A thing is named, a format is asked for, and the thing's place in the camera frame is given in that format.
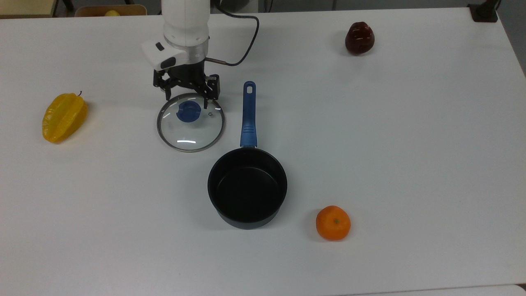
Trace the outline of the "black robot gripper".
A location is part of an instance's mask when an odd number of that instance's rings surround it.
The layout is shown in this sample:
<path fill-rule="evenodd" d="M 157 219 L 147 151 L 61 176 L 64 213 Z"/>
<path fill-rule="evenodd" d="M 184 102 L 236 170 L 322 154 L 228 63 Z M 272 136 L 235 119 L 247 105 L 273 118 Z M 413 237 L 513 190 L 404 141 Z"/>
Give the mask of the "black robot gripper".
<path fill-rule="evenodd" d="M 205 75 L 205 62 L 154 70 L 153 86 L 165 92 L 166 101 L 171 99 L 171 90 L 175 86 L 194 90 L 203 96 L 204 109 L 208 109 L 209 101 L 218 100 L 220 94 L 219 75 Z"/>

